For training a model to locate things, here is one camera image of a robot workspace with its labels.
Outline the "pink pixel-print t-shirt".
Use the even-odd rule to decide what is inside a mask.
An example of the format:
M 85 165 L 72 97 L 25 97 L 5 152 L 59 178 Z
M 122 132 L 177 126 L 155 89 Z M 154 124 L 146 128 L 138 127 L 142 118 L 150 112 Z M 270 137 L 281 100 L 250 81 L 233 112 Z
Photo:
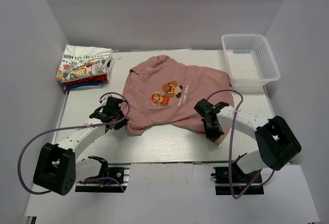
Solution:
M 224 71 L 210 67 L 184 65 L 167 55 L 149 58 L 129 71 L 123 96 L 129 106 L 126 130 L 136 136 L 148 128 L 170 124 L 205 135 L 201 116 L 194 109 L 207 97 L 211 103 L 234 106 L 230 81 Z

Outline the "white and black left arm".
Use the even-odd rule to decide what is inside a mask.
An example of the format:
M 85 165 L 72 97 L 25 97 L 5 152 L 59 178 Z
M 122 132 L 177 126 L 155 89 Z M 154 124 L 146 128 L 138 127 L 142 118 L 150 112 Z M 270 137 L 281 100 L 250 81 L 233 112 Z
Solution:
M 122 109 L 130 109 L 124 96 L 112 93 L 100 98 L 100 106 L 89 115 L 83 125 L 74 126 L 74 132 L 65 139 L 42 146 L 33 176 L 33 183 L 59 195 L 66 195 L 77 182 L 121 185 L 108 169 L 108 161 L 98 156 L 78 157 L 109 130 L 119 130 L 127 122 Z

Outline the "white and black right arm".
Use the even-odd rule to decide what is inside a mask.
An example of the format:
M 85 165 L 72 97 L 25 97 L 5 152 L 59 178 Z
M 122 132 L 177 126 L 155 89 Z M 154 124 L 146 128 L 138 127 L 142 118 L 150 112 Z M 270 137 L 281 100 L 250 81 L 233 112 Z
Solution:
M 246 181 L 252 172 L 270 168 L 279 171 L 302 150 L 300 143 L 280 116 L 264 119 L 235 110 L 225 102 L 215 105 L 202 99 L 194 106 L 204 124 L 206 138 L 212 142 L 224 135 L 224 126 L 231 126 L 257 142 L 256 151 L 246 153 L 233 162 L 232 175 Z

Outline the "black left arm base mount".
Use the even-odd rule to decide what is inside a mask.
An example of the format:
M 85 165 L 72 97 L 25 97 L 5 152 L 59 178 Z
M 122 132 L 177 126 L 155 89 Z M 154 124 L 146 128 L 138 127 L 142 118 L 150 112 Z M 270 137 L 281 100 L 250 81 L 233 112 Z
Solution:
M 77 193 L 123 193 L 129 182 L 130 164 L 110 164 L 100 176 L 80 181 L 75 186 Z

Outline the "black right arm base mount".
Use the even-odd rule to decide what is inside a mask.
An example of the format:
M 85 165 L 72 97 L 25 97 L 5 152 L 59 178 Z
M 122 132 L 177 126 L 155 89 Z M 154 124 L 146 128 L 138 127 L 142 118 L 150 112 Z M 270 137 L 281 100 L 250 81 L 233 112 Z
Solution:
M 240 175 L 235 169 L 232 169 L 232 184 L 235 195 L 239 195 L 248 183 L 252 181 L 257 171 L 247 175 Z M 218 166 L 213 168 L 211 178 L 214 179 L 215 193 L 217 196 L 231 195 L 228 167 Z M 263 186 L 259 186 L 263 182 L 262 176 L 259 174 L 253 184 L 244 193 L 245 195 L 264 195 Z

